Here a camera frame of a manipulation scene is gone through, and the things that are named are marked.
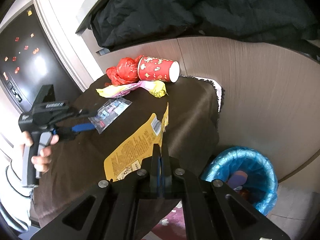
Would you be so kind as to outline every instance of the barcode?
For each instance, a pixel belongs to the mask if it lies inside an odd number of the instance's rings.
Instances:
[[[153,121],[151,122],[151,126],[156,136],[158,136],[161,130],[161,122],[157,119],[157,117],[153,119]]]

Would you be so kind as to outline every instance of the blue trash bag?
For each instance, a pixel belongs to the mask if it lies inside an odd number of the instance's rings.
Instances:
[[[269,159],[256,150],[236,146],[223,151],[205,169],[201,179],[227,181],[239,170],[248,174],[243,185],[250,191],[248,201],[266,216],[276,204],[278,180]]]

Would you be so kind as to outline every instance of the sleeve cuff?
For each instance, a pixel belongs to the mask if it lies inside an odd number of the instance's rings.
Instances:
[[[14,170],[12,169],[12,163],[7,168],[7,179],[11,187],[14,188],[19,194],[24,197],[30,197],[32,194],[32,188],[24,188],[21,186],[21,180],[18,178]]]

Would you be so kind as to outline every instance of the white sleeve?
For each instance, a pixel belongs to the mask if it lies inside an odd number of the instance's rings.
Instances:
[[[0,212],[9,226],[24,233],[31,226],[32,189],[23,188],[12,163],[0,174]]]

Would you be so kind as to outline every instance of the floor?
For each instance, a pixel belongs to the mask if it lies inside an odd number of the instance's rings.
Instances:
[[[291,240],[300,240],[320,210],[320,194],[279,185],[278,201],[267,217]]]

